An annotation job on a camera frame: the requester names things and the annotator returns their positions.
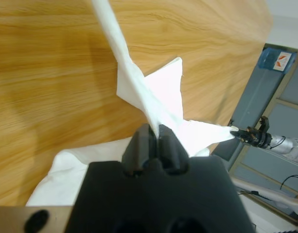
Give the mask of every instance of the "wooden table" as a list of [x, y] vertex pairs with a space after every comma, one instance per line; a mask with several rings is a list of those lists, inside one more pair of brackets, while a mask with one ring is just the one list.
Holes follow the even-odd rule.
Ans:
[[[183, 59], [184, 117], [226, 125], [271, 26], [263, 0], [111, 0], [134, 62]], [[117, 64], [80, 0], [0, 1], [0, 205], [24, 205], [62, 149], [131, 136]]]

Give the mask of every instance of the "label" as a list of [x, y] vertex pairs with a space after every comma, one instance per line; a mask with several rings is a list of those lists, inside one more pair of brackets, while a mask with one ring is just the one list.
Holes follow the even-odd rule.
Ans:
[[273, 69], [279, 70], [279, 71], [284, 71], [290, 57], [291, 57], [291, 53], [280, 52], [280, 55], [277, 58]]

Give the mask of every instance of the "black cable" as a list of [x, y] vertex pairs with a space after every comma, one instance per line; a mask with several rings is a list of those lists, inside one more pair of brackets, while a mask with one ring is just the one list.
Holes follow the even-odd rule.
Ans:
[[255, 196], [258, 196], [258, 197], [266, 199], [266, 200], [271, 200], [269, 198], [265, 198], [265, 197], [261, 196], [258, 191], [251, 191], [251, 192], [241, 191], [241, 193], [239, 195], [247, 195], [247, 194], [255, 195]]
[[284, 183], [285, 183], [289, 178], [292, 178], [292, 177], [294, 177], [294, 178], [298, 178], [298, 175], [288, 176], [288, 177], [281, 183], [281, 185], [280, 185], [280, 189], [283, 187]]
[[280, 144], [282, 144], [285, 141], [286, 137], [285, 136], [282, 136], [282, 138], [283, 139], [281, 139], [280, 142], [277, 145], [275, 145], [273, 147], [270, 147], [270, 150], [273, 149], [273, 148], [275, 148], [275, 147], [278, 147]]

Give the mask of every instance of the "white cloth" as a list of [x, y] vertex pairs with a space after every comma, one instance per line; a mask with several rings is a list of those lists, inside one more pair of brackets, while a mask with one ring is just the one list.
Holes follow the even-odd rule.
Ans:
[[[236, 129], [231, 127], [183, 119], [180, 93], [181, 58], [174, 59], [144, 77], [129, 56], [124, 36], [108, 1], [92, 2], [118, 62], [117, 95], [145, 113], [157, 136], [159, 124], [171, 128], [189, 156], [208, 156], [207, 146], [233, 138], [230, 131]], [[26, 205], [73, 205], [88, 164], [96, 161], [120, 161], [129, 141], [130, 138], [125, 138], [61, 151], [56, 155], [48, 175], [38, 184]]]

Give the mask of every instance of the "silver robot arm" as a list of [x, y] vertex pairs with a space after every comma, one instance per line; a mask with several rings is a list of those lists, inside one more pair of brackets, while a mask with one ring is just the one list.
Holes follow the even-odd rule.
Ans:
[[273, 151], [287, 158], [288, 160], [298, 163], [298, 139], [286, 138], [284, 136], [272, 135], [270, 145], [266, 150]]
[[[231, 133], [246, 144], [272, 151], [288, 160], [298, 163], [298, 139], [269, 134], [267, 133], [268, 129], [268, 119], [263, 116], [261, 117], [261, 127], [259, 129], [248, 127], [245, 131], [238, 130], [237, 132]], [[282, 192], [261, 187], [241, 179], [231, 179], [236, 187], [249, 192], [257, 192], [259, 196], [268, 198], [275, 202], [280, 202], [288, 206], [298, 215], [298, 198], [291, 198]]]
[[248, 127], [247, 130], [238, 130], [231, 134], [246, 144], [275, 152], [298, 163], [298, 139], [269, 134], [269, 120], [265, 116], [261, 117], [260, 123], [259, 129]]

